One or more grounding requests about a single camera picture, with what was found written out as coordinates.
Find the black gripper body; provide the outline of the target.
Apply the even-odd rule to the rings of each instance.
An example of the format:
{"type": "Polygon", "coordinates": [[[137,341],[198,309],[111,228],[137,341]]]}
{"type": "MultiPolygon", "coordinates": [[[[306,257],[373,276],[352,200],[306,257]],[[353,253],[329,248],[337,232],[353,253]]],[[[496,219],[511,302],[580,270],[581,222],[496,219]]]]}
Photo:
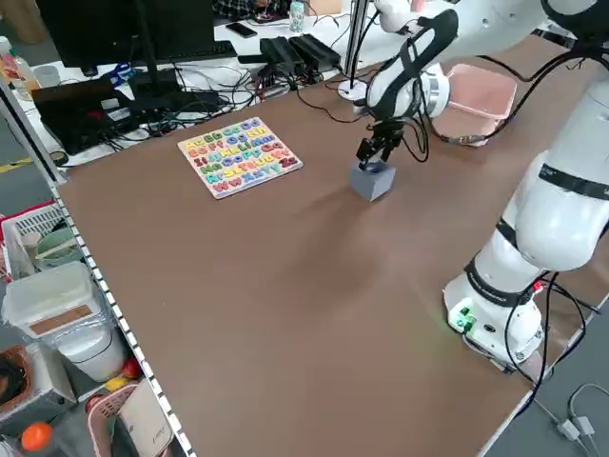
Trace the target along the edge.
{"type": "Polygon", "coordinates": [[[372,139],[381,143],[400,142],[403,138],[403,119],[387,119],[369,125],[372,139]]]}

